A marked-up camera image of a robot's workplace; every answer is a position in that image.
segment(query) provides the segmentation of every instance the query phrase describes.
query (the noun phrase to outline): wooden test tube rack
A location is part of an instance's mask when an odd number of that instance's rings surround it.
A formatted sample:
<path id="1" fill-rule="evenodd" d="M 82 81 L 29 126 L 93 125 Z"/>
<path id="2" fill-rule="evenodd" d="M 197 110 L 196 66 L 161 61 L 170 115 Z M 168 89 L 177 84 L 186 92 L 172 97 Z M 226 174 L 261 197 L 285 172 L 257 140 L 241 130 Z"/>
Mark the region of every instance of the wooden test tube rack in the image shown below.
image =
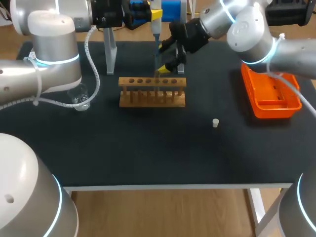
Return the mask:
<path id="1" fill-rule="evenodd" d="M 119 78 L 118 85 L 123 88 L 120 93 L 120 107 L 184 107 L 186 105 L 184 87 L 186 78 Z M 143 88 L 131 90 L 131 87 Z M 160 87 L 175 88 L 161 91 Z"/>

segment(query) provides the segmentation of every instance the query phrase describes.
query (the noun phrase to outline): wooden floor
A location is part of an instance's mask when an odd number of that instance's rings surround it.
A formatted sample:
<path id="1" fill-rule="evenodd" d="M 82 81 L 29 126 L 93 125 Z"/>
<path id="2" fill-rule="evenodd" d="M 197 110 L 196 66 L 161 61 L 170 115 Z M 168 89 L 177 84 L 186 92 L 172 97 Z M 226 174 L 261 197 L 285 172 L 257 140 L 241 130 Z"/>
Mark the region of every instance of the wooden floor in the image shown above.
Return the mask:
<path id="1" fill-rule="evenodd" d="M 197 0 L 197 11 L 211 0 Z M 316 16 L 309 25 L 271 27 L 288 39 L 316 38 Z M 77 34 L 84 40 L 85 34 Z M 115 31 L 116 40 L 153 40 L 149 24 L 134 31 Z M 169 37 L 163 24 L 161 39 Z M 0 27 L 0 59 L 15 59 L 29 37 L 13 27 Z M 103 40 L 96 32 L 91 40 Z M 265 209 L 277 189 L 261 190 Z M 252 237 L 253 224 L 244 190 L 111 191 L 74 193 L 79 213 L 79 237 Z M 276 231 L 273 237 L 280 236 Z"/>

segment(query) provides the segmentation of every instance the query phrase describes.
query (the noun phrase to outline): black table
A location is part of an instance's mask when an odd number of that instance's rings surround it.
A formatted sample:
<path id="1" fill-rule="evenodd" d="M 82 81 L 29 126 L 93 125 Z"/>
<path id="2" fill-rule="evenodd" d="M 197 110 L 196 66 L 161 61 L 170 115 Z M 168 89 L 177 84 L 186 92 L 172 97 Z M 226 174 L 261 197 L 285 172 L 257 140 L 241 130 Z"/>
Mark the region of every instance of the black table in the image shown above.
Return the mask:
<path id="1" fill-rule="evenodd" d="M 64 187 L 282 186 L 314 164 L 312 115 L 303 107 L 291 119 L 256 119 L 240 60 L 226 43 L 210 42 L 188 56 L 185 108 L 146 109 L 119 107 L 118 78 L 152 77 L 154 44 L 117 45 L 115 75 L 109 76 L 103 43 L 90 43 L 101 90 L 89 110 L 23 103 L 1 111 L 0 132 L 29 144 Z M 25 43 L 18 59 L 31 49 Z M 79 54 L 82 80 L 91 94 L 95 79 L 81 42 Z M 312 83 L 298 81 L 316 106 Z M 70 103 L 66 92 L 43 97 Z M 214 118 L 220 120 L 218 128 L 212 127 Z"/>

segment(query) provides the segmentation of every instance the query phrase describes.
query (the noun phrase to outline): glass beaker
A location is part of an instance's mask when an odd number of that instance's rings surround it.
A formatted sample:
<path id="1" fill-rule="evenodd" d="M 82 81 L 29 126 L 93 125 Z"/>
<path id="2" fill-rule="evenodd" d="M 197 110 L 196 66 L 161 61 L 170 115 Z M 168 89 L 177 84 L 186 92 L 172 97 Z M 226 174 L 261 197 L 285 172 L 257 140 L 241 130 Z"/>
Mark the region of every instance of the glass beaker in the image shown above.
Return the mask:
<path id="1" fill-rule="evenodd" d="M 88 96 L 88 89 L 85 84 L 79 84 L 75 88 L 70 89 L 67 92 L 68 96 L 71 98 L 71 101 L 73 104 L 78 104 L 83 101 L 86 101 L 89 96 Z M 75 110 L 77 111 L 86 111 L 87 109 L 90 108 L 90 103 L 87 103 L 82 106 L 75 107 Z"/>

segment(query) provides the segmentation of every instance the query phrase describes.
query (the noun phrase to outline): orange basket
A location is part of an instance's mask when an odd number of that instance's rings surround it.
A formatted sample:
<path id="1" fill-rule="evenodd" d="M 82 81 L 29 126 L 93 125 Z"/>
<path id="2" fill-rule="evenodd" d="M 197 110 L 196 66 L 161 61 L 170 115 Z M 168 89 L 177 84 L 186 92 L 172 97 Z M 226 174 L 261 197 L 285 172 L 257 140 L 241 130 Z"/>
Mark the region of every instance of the orange basket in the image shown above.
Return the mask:
<path id="1" fill-rule="evenodd" d="M 302 108 L 299 97 L 280 80 L 255 73 L 246 64 L 242 64 L 241 73 L 257 118 L 289 118 Z M 300 90 L 294 75 L 284 73 L 282 76 Z"/>

